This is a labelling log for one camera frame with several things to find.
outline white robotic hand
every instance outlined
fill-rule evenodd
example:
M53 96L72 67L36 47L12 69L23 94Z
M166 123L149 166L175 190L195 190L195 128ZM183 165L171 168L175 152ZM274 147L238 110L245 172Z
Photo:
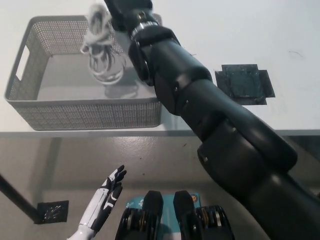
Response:
M95 192L81 218L78 230L69 240L90 240L100 231L122 191L120 181L127 173L124 169L124 165L116 169Z

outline black pole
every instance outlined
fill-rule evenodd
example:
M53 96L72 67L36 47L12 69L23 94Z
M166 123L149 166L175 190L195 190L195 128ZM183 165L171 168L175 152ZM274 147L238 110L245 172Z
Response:
M35 224L40 224L44 218L7 180L0 174L0 191L20 208Z

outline gray plastic basket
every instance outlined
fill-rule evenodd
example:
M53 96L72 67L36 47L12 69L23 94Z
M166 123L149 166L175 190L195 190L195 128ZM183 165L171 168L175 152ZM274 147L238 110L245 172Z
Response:
M85 16L31 19L8 81L6 100L38 131L158 126L162 106L154 89L138 81L127 56L131 66L126 71L131 75L110 92L134 88L139 94L116 99L101 94L104 86L91 76L88 56L80 53L87 26ZM19 79L17 69L25 46L29 56ZM123 52L117 43L114 48Z

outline concrete floor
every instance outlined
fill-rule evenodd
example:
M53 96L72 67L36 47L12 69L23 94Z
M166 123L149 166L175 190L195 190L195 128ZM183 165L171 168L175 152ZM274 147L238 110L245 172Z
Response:
M320 192L320 162L292 144L299 160L291 174ZM0 173L34 206L69 200L67 222L35 225L0 194L0 239L70 237L96 189L124 164L124 189L96 240L113 240L125 203L148 190L198 192L203 206L224 208L237 240L267 240L250 214L208 177L198 162L199 145L196 137L0 139Z

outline basket handle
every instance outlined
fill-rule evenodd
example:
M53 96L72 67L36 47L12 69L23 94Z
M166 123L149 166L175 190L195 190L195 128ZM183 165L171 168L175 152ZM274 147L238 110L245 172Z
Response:
M19 61L19 65L18 65L16 73L15 73L15 76L17 79L19 79L19 81L21 81L23 79L23 75L25 72L25 68L26 68L29 56L30 56L30 51L29 51L27 45L25 45L23 52L22 52L22 55L21 55L21 58L20 58L20 61Z

